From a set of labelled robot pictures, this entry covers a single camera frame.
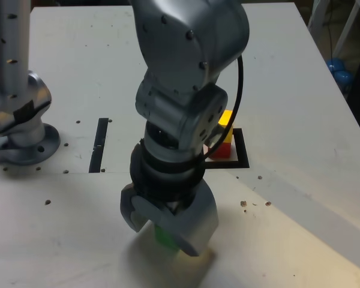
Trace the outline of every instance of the screw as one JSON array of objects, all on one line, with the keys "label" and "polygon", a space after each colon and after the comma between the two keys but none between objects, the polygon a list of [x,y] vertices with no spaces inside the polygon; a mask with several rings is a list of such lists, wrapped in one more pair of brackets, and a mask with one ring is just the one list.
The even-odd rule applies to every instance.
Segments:
[{"label": "screw", "polygon": [[187,34],[185,35],[185,37],[186,37],[188,40],[192,40],[193,37],[194,37],[193,31],[192,31],[192,30],[189,30],[189,31],[187,32]]},{"label": "screw", "polygon": [[200,63],[199,63],[199,68],[200,68],[201,70],[205,70],[207,65],[208,65],[208,64],[207,64],[206,62],[200,62]]}]

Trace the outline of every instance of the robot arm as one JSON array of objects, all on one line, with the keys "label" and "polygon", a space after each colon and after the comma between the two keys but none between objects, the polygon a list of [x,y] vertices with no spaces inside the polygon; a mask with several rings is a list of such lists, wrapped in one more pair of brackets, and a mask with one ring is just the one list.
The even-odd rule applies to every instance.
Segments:
[{"label": "robot arm", "polygon": [[245,11],[237,0],[131,3],[148,66],[136,109],[178,140],[180,149],[196,146],[199,152],[226,105],[225,92],[214,83],[248,42]]},{"label": "robot arm", "polygon": [[133,183],[122,191],[121,212],[136,232],[151,220],[183,252],[198,256],[218,225],[199,164],[227,104],[226,92],[215,83],[245,49],[248,19],[237,0],[131,4],[148,66],[136,109],[147,123],[131,156]]}]

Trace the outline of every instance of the black tape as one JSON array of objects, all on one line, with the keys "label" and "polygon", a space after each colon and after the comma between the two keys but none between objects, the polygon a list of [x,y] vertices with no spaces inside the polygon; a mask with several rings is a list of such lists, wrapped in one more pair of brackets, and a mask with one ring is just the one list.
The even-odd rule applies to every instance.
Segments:
[{"label": "black tape", "polygon": [[100,118],[97,124],[94,150],[92,152],[89,173],[100,173],[101,161],[103,160],[104,146],[106,143],[108,118]]}]

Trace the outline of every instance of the white table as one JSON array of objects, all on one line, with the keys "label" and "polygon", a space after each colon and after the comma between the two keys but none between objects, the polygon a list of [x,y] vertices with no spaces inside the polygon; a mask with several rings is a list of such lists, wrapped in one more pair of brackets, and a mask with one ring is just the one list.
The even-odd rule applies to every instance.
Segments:
[{"label": "white table", "polygon": [[[251,168],[207,171],[220,225],[200,258],[158,246],[151,227],[135,234],[119,212],[144,128],[131,8],[32,12],[30,69],[53,97],[43,121],[69,146],[40,171],[0,167],[0,288],[360,287],[360,129],[295,5],[244,7],[251,33],[235,125]],[[236,65],[218,81],[230,106]],[[88,174],[102,117],[113,120],[106,172]]]}]

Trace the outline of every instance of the black cable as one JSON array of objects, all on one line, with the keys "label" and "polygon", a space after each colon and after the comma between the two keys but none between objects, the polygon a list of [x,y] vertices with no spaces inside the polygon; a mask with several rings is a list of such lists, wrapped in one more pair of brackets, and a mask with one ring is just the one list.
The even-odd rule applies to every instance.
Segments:
[{"label": "black cable", "polygon": [[224,129],[224,132],[222,133],[221,137],[219,138],[219,140],[216,142],[216,144],[206,153],[204,154],[204,157],[202,158],[201,162],[204,162],[209,156],[211,156],[214,152],[216,152],[216,150],[218,149],[218,147],[224,142],[224,139],[227,137],[229,130],[231,129],[233,122],[235,121],[236,115],[238,114],[239,111],[239,107],[240,107],[240,102],[241,102],[241,97],[242,97],[242,88],[244,85],[244,69],[243,69],[243,62],[242,62],[242,56],[240,55],[238,58],[238,93],[236,95],[236,101],[235,101],[235,105],[233,107],[232,110],[232,115],[228,121],[228,124],[226,126],[226,128]]},{"label": "black cable", "polygon": [[327,25],[327,28],[328,28],[328,34],[329,34],[329,48],[331,50],[331,65],[332,65],[332,71],[331,73],[335,73],[335,69],[334,69],[334,59],[333,59],[333,55],[332,55],[332,34],[331,34],[331,29],[330,29],[330,25],[331,25],[331,20],[332,20],[332,14],[333,14],[333,11],[334,11],[334,8],[333,8],[333,0],[329,0],[329,3],[331,5],[331,13],[329,14],[329,19],[328,19],[328,25]]}]

